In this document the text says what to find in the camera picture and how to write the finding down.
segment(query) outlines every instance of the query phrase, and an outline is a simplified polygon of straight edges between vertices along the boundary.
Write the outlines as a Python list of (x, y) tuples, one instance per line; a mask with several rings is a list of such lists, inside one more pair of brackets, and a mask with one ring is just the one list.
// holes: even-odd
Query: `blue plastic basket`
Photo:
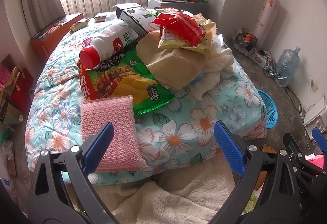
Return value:
[(278, 120), (277, 107), (272, 98), (266, 92), (262, 90), (258, 90), (258, 92), (267, 109), (266, 127), (267, 129), (270, 129), (276, 125)]

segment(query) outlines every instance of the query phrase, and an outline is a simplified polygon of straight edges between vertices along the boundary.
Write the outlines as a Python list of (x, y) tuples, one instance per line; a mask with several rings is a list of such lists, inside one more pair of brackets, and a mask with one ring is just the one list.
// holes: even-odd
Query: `green package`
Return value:
[(137, 41), (123, 53), (102, 61), (94, 69), (78, 61), (81, 89), (86, 100), (133, 95), (134, 116), (158, 109), (174, 95), (160, 85), (136, 54)]

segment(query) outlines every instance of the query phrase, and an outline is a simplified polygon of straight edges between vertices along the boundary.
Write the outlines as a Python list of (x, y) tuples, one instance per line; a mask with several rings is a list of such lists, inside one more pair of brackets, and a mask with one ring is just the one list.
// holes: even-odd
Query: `bed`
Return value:
[[(69, 32), (50, 55), (41, 73), (28, 115), (25, 146), (29, 169), (34, 171), (43, 149), (52, 153), (81, 145), (79, 104), (84, 101), (76, 65), (82, 41), (101, 32), (105, 22)], [(142, 171), (96, 172), (92, 184), (137, 181), (165, 170), (187, 167), (208, 160), (220, 152), (213, 137), (213, 124), (222, 120), (228, 129), (247, 139), (266, 137), (266, 109), (256, 88), (234, 58), (233, 72), (222, 70), (220, 82), (194, 102), (187, 88), (171, 90), (175, 98), (164, 107), (136, 117), (137, 139), (148, 167)], [(54, 129), (61, 124), (67, 128)], [(188, 129), (193, 127), (196, 133)], [(178, 144), (156, 142), (157, 133), (175, 132)], [(169, 155), (162, 145), (171, 143)], [(69, 181), (67, 173), (63, 179)]]

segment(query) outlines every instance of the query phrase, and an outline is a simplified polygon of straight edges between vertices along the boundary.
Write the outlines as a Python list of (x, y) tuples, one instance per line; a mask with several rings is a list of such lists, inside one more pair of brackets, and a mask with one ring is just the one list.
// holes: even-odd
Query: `pink mesh scrubber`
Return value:
[(97, 171), (133, 171), (147, 167), (136, 140), (133, 96), (85, 101), (81, 105), (83, 142), (102, 125), (113, 124), (114, 137)]

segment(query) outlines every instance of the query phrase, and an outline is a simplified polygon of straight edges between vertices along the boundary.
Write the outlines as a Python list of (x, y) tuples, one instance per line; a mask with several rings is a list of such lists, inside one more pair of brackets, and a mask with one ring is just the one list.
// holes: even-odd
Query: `metal bolt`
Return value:
[(254, 145), (249, 145), (249, 151), (255, 152), (257, 151), (257, 147)]
[(281, 154), (282, 156), (286, 156), (287, 155), (287, 152), (284, 149), (281, 149), (279, 151), (279, 154)]
[(45, 150), (42, 150), (41, 155), (42, 155), (42, 156), (46, 156), (46, 155), (48, 155), (48, 153), (49, 153), (49, 151), (47, 151), (47, 150), (45, 149)]
[(79, 146), (72, 146), (72, 147), (70, 148), (70, 151), (73, 152), (73, 153), (76, 153), (76, 152), (78, 152), (79, 150), (80, 150), (80, 147), (79, 147)]

